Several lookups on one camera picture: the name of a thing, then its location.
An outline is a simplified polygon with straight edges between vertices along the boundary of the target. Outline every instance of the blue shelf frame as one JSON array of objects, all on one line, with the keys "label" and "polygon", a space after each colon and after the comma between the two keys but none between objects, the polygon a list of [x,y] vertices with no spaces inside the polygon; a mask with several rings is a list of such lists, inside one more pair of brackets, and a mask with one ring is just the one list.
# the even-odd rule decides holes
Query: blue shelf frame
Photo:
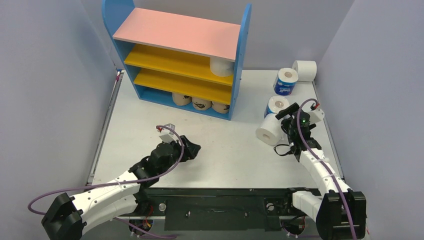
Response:
[{"label": "blue shelf frame", "polygon": [[129,79],[131,80],[135,92],[138,95],[138,98],[141,100],[162,104],[178,109],[183,109],[190,112],[204,114],[211,117],[231,120],[236,105],[237,96],[239,95],[240,81],[242,80],[243,62],[245,59],[246,43],[249,34],[252,4],[249,3],[246,5],[243,18],[241,20],[240,33],[238,35],[237,50],[234,63],[234,78],[232,80],[231,102],[229,112],[226,114],[218,113],[212,108],[209,108],[206,111],[199,111],[196,110],[192,106],[192,104],[178,106],[173,102],[171,92],[134,84],[134,79],[136,79],[137,74],[139,74],[141,68],[127,65],[124,63],[124,60],[127,58],[128,54],[130,54],[131,50],[135,46],[135,43],[115,40],[113,38],[115,32],[122,25],[125,19],[127,19],[127,17],[134,10],[134,8],[135,5],[133,0],[103,0],[101,6],[101,13],[107,33],[109,34],[109,37],[118,52],[119,58],[125,67],[125,70],[129,76]]}]

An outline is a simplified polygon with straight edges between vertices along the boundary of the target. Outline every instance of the white arm segment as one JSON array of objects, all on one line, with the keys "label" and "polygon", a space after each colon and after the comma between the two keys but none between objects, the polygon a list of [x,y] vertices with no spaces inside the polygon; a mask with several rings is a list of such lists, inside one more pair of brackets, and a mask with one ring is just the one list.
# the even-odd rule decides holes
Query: white arm segment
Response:
[{"label": "white arm segment", "polygon": [[332,174],[335,176],[337,183],[340,185],[341,191],[343,193],[347,192],[350,187],[340,178],[340,176],[336,174],[334,169],[328,163],[329,159],[324,156],[324,152],[322,150],[318,150],[317,148],[312,148],[312,151],[321,159],[316,159],[309,151],[302,151],[300,153],[299,162],[309,172],[313,181],[318,186],[318,190],[321,195],[324,196],[324,194],[328,193],[329,190],[333,190],[336,193],[339,192],[333,182],[332,175],[321,164],[321,161],[323,161],[323,163],[329,167]]},{"label": "white arm segment", "polygon": [[293,193],[293,207],[301,210],[316,222],[321,200],[310,191],[297,191]]},{"label": "white arm segment", "polygon": [[[122,175],[110,181],[109,183],[125,182],[137,179],[138,178],[133,173],[125,171]],[[83,211],[81,215],[82,222],[87,222],[88,219],[101,212],[103,208],[124,197],[133,195],[139,190],[139,183],[121,183],[120,185],[98,187],[90,191],[73,195],[75,199],[72,202],[77,210]]]},{"label": "white arm segment", "polygon": [[97,225],[112,220],[114,217],[134,212],[137,205],[136,198],[133,195],[128,195],[110,204],[109,206],[106,206],[101,211],[94,213],[89,219],[86,220],[87,225],[82,229],[82,235],[86,234],[86,232],[96,227]]}]

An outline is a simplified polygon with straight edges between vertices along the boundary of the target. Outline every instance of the wrapped toilet paper roll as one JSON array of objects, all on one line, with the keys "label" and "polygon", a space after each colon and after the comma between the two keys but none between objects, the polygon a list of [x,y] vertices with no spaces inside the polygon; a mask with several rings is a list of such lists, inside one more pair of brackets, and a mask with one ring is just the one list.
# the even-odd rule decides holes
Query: wrapped toilet paper roll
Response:
[{"label": "wrapped toilet paper roll", "polygon": [[212,109],[220,114],[226,114],[230,111],[230,105],[213,101]]},{"label": "wrapped toilet paper roll", "polygon": [[179,93],[172,93],[172,100],[178,106],[184,106],[192,102],[192,97]]},{"label": "wrapped toilet paper roll", "polygon": [[193,97],[192,101],[193,107],[200,111],[208,110],[212,106],[212,102],[205,99]]},{"label": "wrapped toilet paper roll", "polygon": [[234,62],[221,58],[210,58],[210,71],[218,77],[228,77],[234,72]]},{"label": "wrapped toilet paper roll", "polygon": [[256,129],[256,137],[268,145],[276,145],[283,136],[281,121],[277,120],[275,113],[268,114]]},{"label": "wrapped toilet paper roll", "polygon": [[317,63],[315,61],[294,61],[291,68],[297,72],[301,82],[312,82],[317,75]]},{"label": "wrapped toilet paper roll", "polygon": [[278,95],[290,95],[299,80],[298,73],[292,68],[281,68],[274,83],[274,91]]},{"label": "wrapped toilet paper roll", "polygon": [[268,114],[278,114],[281,110],[284,110],[290,106],[289,100],[283,96],[272,96],[268,100],[268,105],[265,109],[265,118]]}]

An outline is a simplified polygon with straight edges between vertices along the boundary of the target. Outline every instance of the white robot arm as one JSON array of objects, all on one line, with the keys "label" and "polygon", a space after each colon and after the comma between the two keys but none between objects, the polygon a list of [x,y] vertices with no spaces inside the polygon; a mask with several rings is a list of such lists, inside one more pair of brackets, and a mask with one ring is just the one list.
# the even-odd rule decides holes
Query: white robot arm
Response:
[{"label": "white robot arm", "polygon": [[366,228],[365,196],[353,191],[336,174],[320,144],[311,137],[311,130],[324,118],[324,112],[315,106],[312,111],[303,112],[304,104],[294,103],[275,117],[284,118],[281,129],[287,134],[290,152],[309,172],[321,196],[295,191],[292,205],[315,221],[323,240],[361,239]]},{"label": "white robot arm", "polygon": [[176,164],[194,159],[200,145],[190,142],[184,135],[166,128],[158,128],[162,143],[129,170],[105,184],[79,194],[57,196],[44,215],[43,225],[50,240],[78,240],[95,226],[129,214],[148,201],[144,189],[159,181],[159,177]]}]

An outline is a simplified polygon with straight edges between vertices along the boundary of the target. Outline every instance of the cable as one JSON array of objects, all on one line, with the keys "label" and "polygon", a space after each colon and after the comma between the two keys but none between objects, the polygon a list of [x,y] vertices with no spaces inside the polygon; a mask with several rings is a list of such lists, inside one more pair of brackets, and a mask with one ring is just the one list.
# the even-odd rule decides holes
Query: cable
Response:
[{"label": "cable", "polygon": [[147,218],[148,218],[148,217],[150,217],[150,215],[152,215],[152,213],[153,213],[153,206],[152,206],[152,205],[150,205],[150,211],[148,212],[147,216],[144,218],[144,222],[145,222],[145,224],[146,224],[149,228],[151,228],[152,226],[151,226],[151,225],[150,225],[150,223],[147,221]]},{"label": "cable", "polygon": [[[318,101],[316,99],[314,99],[314,98],[307,99],[306,101],[304,101],[300,105],[299,110],[297,111],[297,120],[296,120],[297,131],[299,132],[300,139],[302,140],[302,143],[306,147],[306,149],[310,152],[310,154],[312,154],[312,156],[314,158],[316,158],[317,160],[319,160],[320,157],[318,157],[318,155],[316,155],[315,152],[312,151],[311,147],[309,147],[308,143],[305,141],[305,138],[304,138],[304,136],[302,134],[302,130],[301,130],[301,111],[302,111],[303,106],[305,106],[310,101],[314,101],[315,102],[315,107],[318,107]],[[354,227],[354,221],[352,219],[351,211],[349,209],[348,202],[346,201],[345,195],[343,194],[342,189],[340,188],[340,185],[337,182],[337,179],[334,176],[334,173],[329,168],[329,166],[327,166],[327,164],[325,164],[324,161],[320,161],[320,163],[327,170],[328,174],[331,175],[331,178],[332,178],[332,180],[333,180],[333,182],[335,184],[335,187],[338,190],[338,194],[340,195],[341,201],[343,202],[344,209],[346,210],[347,221],[349,222],[349,226],[350,226],[350,233],[352,233],[353,240],[357,240],[357,235],[355,233],[355,227]]]},{"label": "cable", "polygon": [[287,237],[292,236],[295,238],[321,238],[319,235],[297,235],[297,234],[293,234],[289,231],[287,231],[286,227],[284,226],[284,224],[281,225],[281,228],[284,229],[284,231],[287,233]]},{"label": "cable", "polygon": [[279,146],[287,146],[287,147],[290,147],[290,145],[288,145],[288,144],[277,144],[277,145],[275,145],[275,147],[274,147],[274,152],[275,152],[278,156],[284,157],[284,156],[287,156],[287,155],[293,154],[293,153],[292,153],[292,150],[289,150],[288,152],[286,152],[286,153],[284,153],[284,154],[279,154],[279,153],[277,152],[277,147],[279,147]]},{"label": "cable", "polygon": [[143,183],[143,182],[148,182],[148,181],[151,181],[151,180],[158,179],[158,178],[160,178],[160,177],[168,174],[169,172],[171,172],[181,162],[181,159],[183,159],[183,155],[184,155],[184,143],[183,143],[183,140],[181,139],[180,135],[178,135],[172,128],[167,127],[167,126],[157,125],[156,126],[156,129],[167,129],[167,130],[171,131],[173,134],[175,134],[176,138],[179,140],[179,144],[181,145],[181,154],[179,155],[178,160],[166,172],[161,173],[161,174],[156,175],[156,176],[145,178],[145,179],[138,179],[138,180],[131,180],[131,181],[121,181],[121,182],[102,183],[102,184],[91,185],[91,186],[69,187],[69,188],[63,188],[63,189],[59,189],[59,190],[55,190],[55,191],[50,191],[50,192],[44,193],[44,194],[42,194],[42,195],[34,198],[33,200],[31,200],[29,202],[28,206],[27,206],[28,210],[30,212],[34,213],[34,214],[45,215],[46,214],[45,212],[37,211],[37,210],[33,209],[33,204],[35,202],[37,202],[38,200],[40,200],[42,198],[45,198],[47,196],[53,195],[53,194],[70,192],[70,191],[79,191],[79,190],[90,190],[90,189],[101,188],[101,187],[115,186],[115,185],[119,185],[119,184]]},{"label": "cable", "polygon": [[116,221],[122,222],[124,224],[127,224],[128,226],[132,227],[133,229],[136,229],[136,230],[138,230],[138,231],[140,231],[144,234],[152,236],[152,237],[140,236],[140,238],[144,238],[144,239],[176,239],[177,238],[177,235],[175,235],[175,234],[160,236],[160,235],[156,235],[154,233],[145,231],[145,230],[139,228],[138,226],[136,226],[136,225],[132,224],[131,222],[126,221],[124,219],[120,219],[120,218],[117,218],[117,217],[114,217],[113,219],[115,219]]}]

